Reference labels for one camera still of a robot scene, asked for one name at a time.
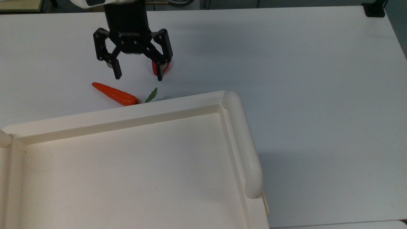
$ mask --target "cable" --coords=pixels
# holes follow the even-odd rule
[[[168,5],[176,7],[184,7],[191,4],[194,0],[168,0]]]
[[[148,1],[145,3],[146,6],[151,6],[151,5],[168,5],[168,2],[153,2],[153,1]]]

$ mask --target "green leaf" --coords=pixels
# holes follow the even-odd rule
[[[146,101],[144,101],[144,103],[148,103],[148,102],[150,102],[151,100],[153,100],[153,99],[155,98],[155,96],[157,95],[157,90],[158,90],[158,88],[155,88],[155,89],[151,92],[151,94],[148,96],[148,98],[146,99]]]

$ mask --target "orange carrot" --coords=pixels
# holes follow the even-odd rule
[[[123,106],[138,104],[138,99],[127,92],[96,82],[93,82],[92,86]]]

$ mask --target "tray rim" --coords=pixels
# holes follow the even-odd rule
[[[268,209],[263,193],[263,174],[261,172],[260,161],[248,126],[243,104],[235,91],[210,92],[153,103],[138,104],[136,106],[15,124],[7,126],[3,130],[13,138],[13,142],[6,148],[6,151],[18,152],[18,149],[30,144],[155,123],[154,119],[157,119],[158,116],[160,116],[163,121],[170,121],[192,117],[198,113],[199,115],[218,113],[221,116],[224,131],[232,133],[233,138],[236,138],[231,138],[230,141],[235,142],[236,149],[234,150],[238,151],[238,160],[243,166],[243,174],[239,176],[244,191],[240,196],[242,204],[245,205],[243,208],[247,227],[263,228],[265,224],[267,224],[268,227],[267,217],[265,215]],[[6,159],[7,161],[11,161],[11,163],[8,163],[10,164],[10,168],[8,168],[9,171],[18,169],[12,167],[12,161],[18,160],[16,157],[17,155],[15,154],[10,155],[10,158]],[[10,190],[15,188],[16,187],[8,187],[7,182],[7,191],[5,193],[10,193]],[[9,201],[12,198],[7,198],[8,195],[0,197],[7,199],[6,206],[11,204]],[[261,205],[264,204],[266,208],[263,208],[262,212],[258,212],[259,201],[261,201]],[[2,216],[4,216],[8,211],[7,207],[2,208],[1,212]],[[0,220],[7,222],[10,219],[3,217],[3,219],[0,218]]]

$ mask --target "white table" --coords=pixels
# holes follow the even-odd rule
[[[407,215],[407,61],[387,17],[362,7],[149,12],[174,57],[162,82],[142,55],[123,76],[94,53],[103,13],[0,15],[0,127],[119,107],[94,81],[144,100],[234,89],[263,165],[270,227]]]

